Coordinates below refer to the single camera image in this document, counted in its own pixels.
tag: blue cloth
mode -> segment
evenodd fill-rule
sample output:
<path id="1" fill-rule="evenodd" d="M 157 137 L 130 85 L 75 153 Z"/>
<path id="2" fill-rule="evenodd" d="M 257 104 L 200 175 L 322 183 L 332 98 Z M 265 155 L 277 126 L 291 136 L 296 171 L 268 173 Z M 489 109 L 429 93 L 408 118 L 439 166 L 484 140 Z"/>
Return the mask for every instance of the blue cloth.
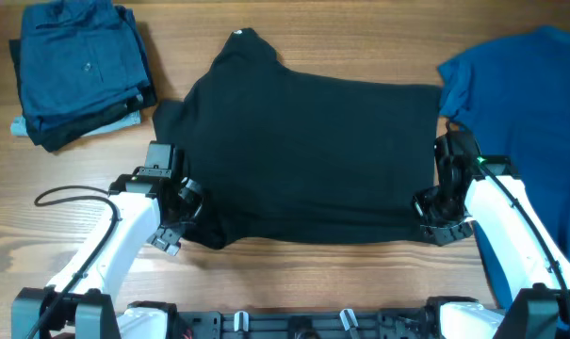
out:
<path id="1" fill-rule="evenodd" d="M 45 131 L 135 97 L 150 86 L 131 10 L 110 0 L 61 0 L 25 9 L 21 100 Z"/>
<path id="2" fill-rule="evenodd" d="M 440 113 L 473 130 L 484 154 L 511 157 L 534 210 L 570 261 L 570 33 L 544 26 L 487 42 L 439 72 Z M 476 237 L 506 307 L 510 294 L 496 257 L 481 230 Z"/>
<path id="3" fill-rule="evenodd" d="M 125 117 L 115 121 L 113 123 L 107 124 L 105 126 L 99 127 L 91 132 L 86 133 L 82 137 L 96 136 L 104 133 L 111 133 L 120 130 L 125 127 L 140 124 L 142 122 L 140 111 L 132 112 L 127 114 Z M 27 126 L 24 117 L 15 117 L 10 125 L 10 132 L 15 137 L 28 137 Z"/>

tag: folded clothes stack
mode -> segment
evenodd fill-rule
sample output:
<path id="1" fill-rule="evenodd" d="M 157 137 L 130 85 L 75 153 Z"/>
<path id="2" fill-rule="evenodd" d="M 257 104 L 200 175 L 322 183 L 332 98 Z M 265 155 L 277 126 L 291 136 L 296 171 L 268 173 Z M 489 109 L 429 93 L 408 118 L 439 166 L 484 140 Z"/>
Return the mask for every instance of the folded clothes stack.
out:
<path id="1" fill-rule="evenodd" d="M 139 123 L 137 111 L 156 103 L 132 10 L 110 0 L 30 6 L 21 39 L 9 47 L 26 132 L 48 152 L 87 134 Z"/>

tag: black t-shirt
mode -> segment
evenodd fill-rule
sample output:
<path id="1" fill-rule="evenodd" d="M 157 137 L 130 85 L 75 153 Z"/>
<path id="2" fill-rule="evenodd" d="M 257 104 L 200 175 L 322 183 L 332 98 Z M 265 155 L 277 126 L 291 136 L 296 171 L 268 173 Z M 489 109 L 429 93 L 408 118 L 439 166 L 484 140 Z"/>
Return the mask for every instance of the black t-shirt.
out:
<path id="1" fill-rule="evenodd" d="M 185 238 L 419 240 L 411 199 L 432 186 L 440 89 L 290 71 L 252 29 L 233 33 L 183 103 L 154 116 L 207 191 Z"/>

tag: cable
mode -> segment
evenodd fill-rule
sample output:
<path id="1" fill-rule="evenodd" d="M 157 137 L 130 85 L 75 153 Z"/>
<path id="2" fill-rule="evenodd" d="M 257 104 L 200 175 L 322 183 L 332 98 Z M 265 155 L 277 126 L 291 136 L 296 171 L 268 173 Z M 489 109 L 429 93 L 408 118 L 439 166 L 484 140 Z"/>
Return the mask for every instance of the cable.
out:
<path id="1" fill-rule="evenodd" d="M 86 189 L 86 190 L 92 190 L 95 192 L 99 192 L 99 193 L 103 193 L 105 195 L 108 195 L 108 192 L 100 189 L 100 188 L 95 188 L 95 187 L 89 187 L 89 186 L 61 186 L 61 187 L 56 187 L 56 188 L 52 188 L 49 189 L 43 193 L 41 193 L 38 198 L 36 198 L 36 200 L 33 201 L 33 203 L 37 206 L 37 207 L 45 207 L 45 206 L 51 206 L 51 205 L 56 205 L 56 204 L 60 204 L 60 203 L 64 203 L 64 202 L 77 202 L 77 201 L 98 201 L 98 202 L 104 202 L 106 204 L 108 204 L 108 206 L 111 208 L 111 211 L 113 213 L 112 218 L 111 218 L 111 223 L 108 226 L 108 229 L 106 230 L 105 235 L 103 236 L 103 238 L 100 240 L 100 242 L 98 243 L 98 245 L 96 245 L 96 248 L 94 248 L 94 250 L 92 251 L 92 253 L 90 254 L 90 256 L 88 257 L 88 259 L 86 259 L 86 261 L 84 262 L 84 264 L 79 268 L 79 270 L 77 270 L 77 272 L 73 275 L 72 279 L 69 281 L 69 283 L 67 283 L 67 285 L 62 289 L 62 291 L 60 291 L 60 293 L 58 293 L 58 295 L 54 298 L 54 300 L 50 303 L 50 305 L 48 305 L 48 307 L 46 308 L 46 310 L 43 312 L 43 314 L 41 314 L 40 318 L 38 318 L 38 321 L 36 321 L 36 323 L 33 325 L 33 327 L 31 328 L 31 330 L 29 331 L 29 334 L 26 336 L 26 339 L 33 339 L 33 337 L 35 337 L 36 333 L 43 327 L 46 325 L 46 323 L 48 322 L 48 319 L 50 318 L 50 315 L 52 314 L 52 312 L 54 311 L 54 309 L 57 307 L 58 303 L 63 299 L 63 297 L 69 292 L 71 291 L 71 289 L 79 282 L 79 280 L 84 276 L 84 273 L 86 273 L 86 271 L 90 268 L 90 264 L 92 263 L 92 261 L 94 260 L 94 258 L 98 255 L 98 253 L 101 251 L 101 249 L 103 248 L 103 246 L 105 245 L 106 241 L 109 239 L 109 237 L 113 234 L 113 231 L 115 229 L 115 226 L 117 225 L 117 221 L 119 221 L 119 210 L 117 208 L 117 206 L 115 205 L 114 202 L 112 202 L 111 200 L 105 198 L 105 197 L 99 197 L 99 196 L 78 196 L 78 197 L 70 197 L 70 198 L 64 198 L 64 199 L 57 199 L 51 202 L 40 202 L 40 200 L 47 196 L 48 194 L 60 191 L 60 190 L 66 190 L 66 189 Z"/>
<path id="2" fill-rule="evenodd" d="M 471 132 L 471 130 L 468 127 L 466 127 L 464 124 L 462 124 L 461 122 L 456 122 L 456 121 L 451 121 L 451 120 L 446 121 L 446 129 L 448 131 L 450 131 L 449 125 L 451 122 L 461 126 L 462 128 L 464 128 L 466 130 L 466 132 L 473 135 L 473 132 Z M 478 168 L 486 176 L 490 177 L 490 179 L 492 179 L 492 181 L 500 188 L 500 190 L 502 190 L 502 192 L 512 202 L 512 204 L 513 204 L 512 207 L 514 207 L 517 211 L 519 211 L 519 214 L 521 215 L 521 217 L 527 222 L 527 224 L 531 228 L 531 231 L 533 232 L 534 236 L 536 237 L 536 240 L 538 240 L 538 244 L 540 244 L 540 247 L 542 248 L 542 251 L 544 252 L 546 259 L 550 263 L 550 267 L 552 268 L 552 271 L 555 274 L 555 278 L 559 282 L 559 287 L 561 288 L 563 303 L 565 304 L 567 316 L 569 317 L 569 330 L 570 330 L 570 296 L 569 296 L 569 290 L 567 289 L 567 284 L 565 283 L 565 279 L 563 278 L 563 276 L 561 274 L 561 270 L 559 269 L 559 262 L 557 260 L 555 260 L 555 258 L 553 257 L 552 253 L 550 252 L 550 249 L 548 248 L 548 245 L 546 244 L 545 240 L 542 238 L 540 231 L 538 231 L 538 229 L 536 228 L 536 225 L 533 223 L 531 218 L 528 216 L 528 213 L 523 208 L 523 206 L 521 205 L 519 200 L 513 195 L 513 193 L 511 193 L 509 191 L 509 189 L 504 184 L 502 184 L 500 182 L 500 180 L 498 180 L 496 175 L 478 159 L 477 155 L 474 155 L 474 154 L 471 154 L 471 152 L 468 152 L 461 140 L 457 140 L 457 141 L 459 141 L 459 142 L 457 142 L 457 144 L 461 147 L 461 149 L 467 155 L 473 156 L 472 160 L 477 164 Z"/>

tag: tabletop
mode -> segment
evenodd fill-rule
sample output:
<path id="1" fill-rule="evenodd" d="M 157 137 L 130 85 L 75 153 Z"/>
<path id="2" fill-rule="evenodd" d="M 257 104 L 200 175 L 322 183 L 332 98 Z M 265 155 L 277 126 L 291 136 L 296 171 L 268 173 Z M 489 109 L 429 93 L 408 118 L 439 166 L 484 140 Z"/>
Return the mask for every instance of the tabletop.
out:
<path id="1" fill-rule="evenodd" d="M 21 114 L 8 39 L 19 37 L 24 4 L 0 1 L 0 338 L 23 287 L 42 287 L 68 263 L 103 206 L 74 202 L 36 208 L 55 186 L 107 188 L 144 162 L 155 138 L 141 125 L 83 137 L 47 153 L 9 125 Z M 351 80 L 436 84 L 436 67 L 475 44 L 541 24 L 570 30 L 570 0 L 286 1 L 134 0 L 160 98 L 184 98 L 231 31 L 254 28 L 286 67 Z M 440 120 L 439 131 L 443 130 Z M 181 311 L 340 310 L 420 307 L 429 296 L 496 302 L 473 237 L 443 248 L 391 242 L 317 246 L 245 239 L 224 250 L 185 242 L 175 257 L 145 247 L 116 301 L 175 302 Z"/>

